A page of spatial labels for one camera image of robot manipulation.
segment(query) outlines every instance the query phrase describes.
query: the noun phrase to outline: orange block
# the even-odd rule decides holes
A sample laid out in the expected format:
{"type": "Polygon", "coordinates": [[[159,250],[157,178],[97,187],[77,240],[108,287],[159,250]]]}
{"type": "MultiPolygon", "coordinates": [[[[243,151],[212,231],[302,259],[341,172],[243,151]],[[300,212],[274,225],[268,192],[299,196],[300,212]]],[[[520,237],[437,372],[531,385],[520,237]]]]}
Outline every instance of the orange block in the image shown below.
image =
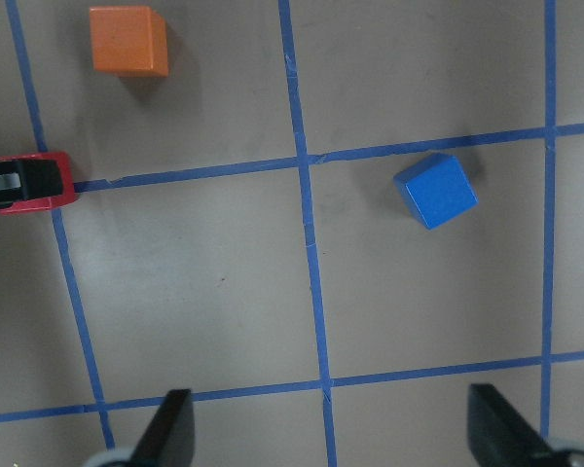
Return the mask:
{"type": "Polygon", "coordinates": [[[166,23],[150,7],[90,7],[93,68],[117,76],[168,76],[166,23]]]}

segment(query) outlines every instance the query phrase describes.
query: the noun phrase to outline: grid line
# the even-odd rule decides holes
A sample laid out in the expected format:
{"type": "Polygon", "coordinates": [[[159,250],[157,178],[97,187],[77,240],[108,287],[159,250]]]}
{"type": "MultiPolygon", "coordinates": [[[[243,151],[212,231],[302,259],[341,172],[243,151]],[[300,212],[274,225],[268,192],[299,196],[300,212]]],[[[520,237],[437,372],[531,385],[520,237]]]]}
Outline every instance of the grid line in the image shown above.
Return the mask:
{"type": "MultiPolygon", "coordinates": [[[[18,3],[17,0],[5,0],[5,5],[7,8],[9,24],[11,26],[13,41],[16,48],[16,55],[18,57],[18,66],[21,75],[21,82],[23,84],[24,94],[26,97],[26,104],[28,106],[28,113],[30,116],[30,122],[32,123],[35,142],[37,145],[37,151],[47,152],[48,145],[46,144],[44,136],[43,123],[41,121],[41,113],[39,110],[39,101],[37,100],[37,93],[35,91],[34,83],[32,80],[30,60],[28,58],[28,52],[26,50],[26,43],[23,35],[23,28],[21,26],[21,19],[19,17],[18,3]]],[[[65,281],[67,283],[67,290],[69,292],[69,298],[71,300],[74,318],[76,320],[76,326],[78,328],[78,335],[80,337],[80,343],[85,356],[87,372],[89,373],[91,390],[93,393],[93,397],[95,399],[95,403],[97,405],[97,411],[99,413],[99,421],[101,424],[104,442],[106,444],[106,447],[110,449],[115,446],[115,441],[113,438],[112,430],[110,428],[110,422],[108,420],[108,412],[104,409],[105,404],[104,393],[101,387],[99,373],[97,371],[97,364],[95,362],[95,356],[93,354],[91,337],[89,335],[89,328],[87,326],[87,320],[85,318],[84,307],[82,305],[82,300],[80,298],[80,291],[78,290],[76,274],[73,270],[71,260],[69,258],[69,244],[67,242],[67,234],[65,232],[65,227],[62,222],[62,213],[60,209],[55,209],[52,211],[52,223],[54,226],[58,252],[60,254],[60,261],[62,264],[65,281]]]]}
{"type": "MultiPolygon", "coordinates": [[[[584,123],[556,126],[557,138],[577,136],[582,134],[584,134],[584,123]]],[[[321,155],[308,154],[308,163],[310,165],[320,165],[328,162],[357,161],[384,158],[389,156],[406,156],[412,153],[423,153],[426,151],[439,151],[445,149],[467,148],[472,146],[514,143],[518,141],[534,139],[545,140],[545,136],[545,126],[537,128],[495,131],[490,133],[467,134],[462,136],[411,141],[384,146],[346,149],[321,155]]],[[[118,180],[85,180],[76,182],[74,185],[76,192],[82,194],[105,190],[119,190],[121,188],[140,187],[145,185],[158,185],[189,180],[200,180],[203,178],[216,178],[270,170],[282,170],[286,168],[298,168],[297,158],[292,157],[264,161],[237,162],[198,168],[170,170],[166,172],[134,174],[127,175],[118,180]]]]}
{"type": "MultiPolygon", "coordinates": [[[[576,352],[565,352],[552,354],[553,364],[563,364],[570,362],[583,362],[584,350],[576,352]]],[[[404,370],[399,372],[381,373],[374,375],[359,375],[355,377],[338,377],[333,380],[334,387],[356,386],[362,384],[377,384],[382,382],[395,382],[407,379],[426,379],[430,377],[448,377],[455,375],[470,375],[481,372],[492,372],[509,370],[513,368],[526,368],[540,366],[542,358],[540,356],[515,358],[509,360],[495,360],[489,362],[467,363],[461,365],[451,365],[446,367],[434,367],[416,370],[404,370]]],[[[242,387],[235,389],[224,389],[220,391],[196,392],[193,394],[195,402],[205,402],[220,399],[233,399],[239,397],[252,397],[268,394],[282,394],[287,392],[300,392],[321,390],[320,380],[289,382],[283,384],[270,384],[264,386],[242,387]]],[[[129,399],[124,401],[110,402],[104,405],[107,412],[123,411],[128,409],[141,409],[145,407],[157,407],[164,399],[164,396],[147,397],[142,399],[129,399]]],[[[48,409],[38,409],[31,411],[20,411],[10,413],[0,413],[0,423],[35,418],[46,418],[51,416],[62,416],[78,413],[95,413],[99,411],[98,404],[84,404],[48,409]]]]}
{"type": "Polygon", "coordinates": [[[287,78],[288,98],[290,104],[290,118],[294,131],[294,144],[298,159],[299,182],[301,185],[301,209],[303,213],[303,227],[305,231],[305,246],[308,255],[310,270],[311,302],[313,307],[313,324],[316,337],[318,369],[322,388],[322,419],[324,421],[324,437],[329,467],[337,467],[338,456],[336,450],[335,427],[333,423],[333,397],[331,388],[333,380],[329,371],[329,356],[322,302],[322,286],[320,283],[320,265],[315,242],[313,223],[313,202],[311,199],[310,162],[307,148],[307,139],[303,125],[303,110],[299,94],[299,77],[297,72],[296,54],[294,51],[294,33],[289,0],[279,0],[279,22],[281,27],[281,41],[287,78]]]}
{"type": "Polygon", "coordinates": [[[556,0],[545,0],[545,201],[541,339],[540,433],[549,436],[554,306],[554,218],[556,209],[556,0]]]}

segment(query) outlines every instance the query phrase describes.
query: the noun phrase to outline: black plastic part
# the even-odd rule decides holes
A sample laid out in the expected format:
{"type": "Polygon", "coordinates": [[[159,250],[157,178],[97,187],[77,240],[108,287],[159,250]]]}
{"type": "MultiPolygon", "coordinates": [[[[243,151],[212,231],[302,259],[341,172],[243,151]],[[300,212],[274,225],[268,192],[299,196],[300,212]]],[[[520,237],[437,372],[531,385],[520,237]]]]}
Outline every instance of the black plastic part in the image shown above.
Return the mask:
{"type": "Polygon", "coordinates": [[[0,161],[0,175],[9,173],[19,176],[21,186],[17,189],[0,190],[0,209],[11,207],[16,201],[62,195],[62,180],[56,161],[0,161]]]}
{"type": "Polygon", "coordinates": [[[467,443],[481,467],[569,467],[584,455],[553,451],[491,384],[469,386],[467,443]]]}
{"type": "Polygon", "coordinates": [[[191,391],[169,391],[128,465],[188,467],[194,455],[195,417],[191,391]]]}

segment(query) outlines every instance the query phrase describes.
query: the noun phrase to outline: cube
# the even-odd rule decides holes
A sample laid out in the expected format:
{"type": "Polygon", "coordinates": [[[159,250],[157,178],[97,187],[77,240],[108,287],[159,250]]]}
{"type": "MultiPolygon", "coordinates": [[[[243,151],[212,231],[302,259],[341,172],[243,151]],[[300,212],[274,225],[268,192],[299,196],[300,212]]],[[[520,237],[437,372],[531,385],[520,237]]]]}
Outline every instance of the cube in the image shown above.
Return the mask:
{"type": "Polygon", "coordinates": [[[91,7],[93,68],[117,76],[168,76],[166,23],[150,7],[91,7]]]}
{"type": "Polygon", "coordinates": [[[405,204],[427,229],[434,229],[478,204],[460,162],[433,154],[393,177],[405,204]]]}

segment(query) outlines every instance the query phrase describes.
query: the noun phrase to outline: gray floor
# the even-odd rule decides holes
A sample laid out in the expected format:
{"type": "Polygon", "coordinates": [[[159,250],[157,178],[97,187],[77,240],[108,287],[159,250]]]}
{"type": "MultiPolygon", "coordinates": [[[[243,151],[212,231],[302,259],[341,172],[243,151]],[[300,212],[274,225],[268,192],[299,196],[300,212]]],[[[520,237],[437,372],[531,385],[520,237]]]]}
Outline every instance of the gray floor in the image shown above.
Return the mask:
{"type": "MultiPolygon", "coordinates": [[[[93,72],[91,2],[18,3],[45,137],[76,179],[295,157],[277,3],[149,3],[169,26],[164,80],[93,72]]],[[[311,155],[545,126],[542,0],[290,3],[311,155]]],[[[584,0],[556,12],[557,121],[583,124],[584,0]]],[[[0,0],[0,156],[35,151],[21,83],[0,0]]],[[[472,381],[539,426],[537,134],[448,150],[480,205],[432,232],[391,184],[428,152],[310,167],[330,376],[445,373],[336,383],[338,465],[475,465],[472,381]],[[498,361],[512,368],[466,367],[498,361]]],[[[584,134],[558,138],[555,201],[550,435],[584,444],[584,134]]],[[[320,380],[302,216],[294,166],[82,193],[62,210],[105,402],[205,393],[197,467],[327,465],[315,383],[224,397],[320,380]]],[[[94,403],[51,215],[0,216],[0,466],[80,465],[104,450],[94,403]]],[[[111,410],[117,446],[154,410],[111,410]]]]}

